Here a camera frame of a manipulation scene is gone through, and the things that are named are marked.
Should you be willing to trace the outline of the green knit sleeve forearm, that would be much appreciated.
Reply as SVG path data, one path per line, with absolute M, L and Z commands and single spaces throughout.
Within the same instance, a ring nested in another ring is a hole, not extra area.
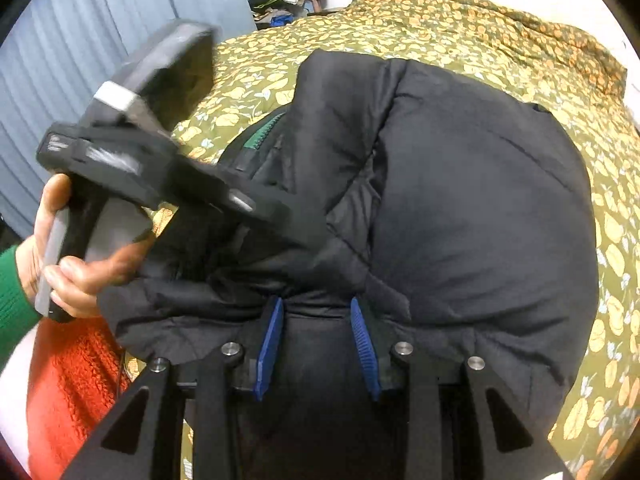
M 17 345 L 40 321 L 18 276 L 17 246 L 1 254 L 0 363 L 4 370 Z

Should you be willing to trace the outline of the person's left hand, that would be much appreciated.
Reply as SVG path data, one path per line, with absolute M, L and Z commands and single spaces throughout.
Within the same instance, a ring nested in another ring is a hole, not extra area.
M 15 264 L 27 301 L 35 301 L 39 282 L 51 287 L 50 298 L 73 318 L 97 318 L 100 315 L 98 293 L 107 286 L 129 282 L 155 242 L 153 232 L 120 248 L 106 259 L 85 262 L 74 256 L 58 264 L 44 263 L 44 250 L 55 214 L 70 198 L 72 182 L 65 174 L 55 174 L 43 188 L 34 232 L 15 249 Z

